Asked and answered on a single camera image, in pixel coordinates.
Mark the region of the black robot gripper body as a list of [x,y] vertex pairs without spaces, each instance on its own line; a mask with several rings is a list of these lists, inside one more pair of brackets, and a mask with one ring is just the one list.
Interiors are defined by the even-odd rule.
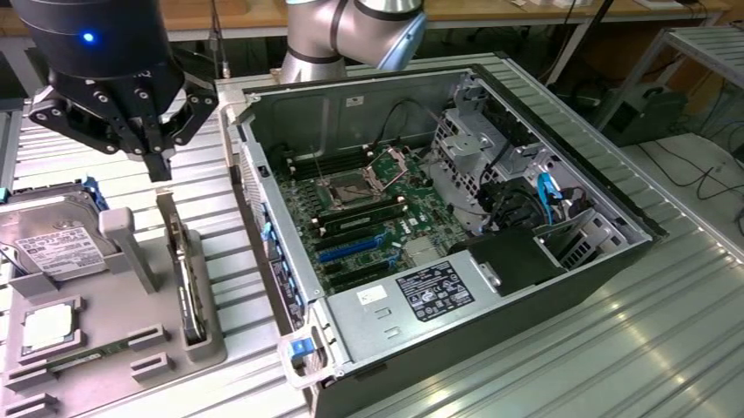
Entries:
[[100,87],[144,131],[184,85],[156,1],[14,1],[49,67],[49,86],[84,107]]

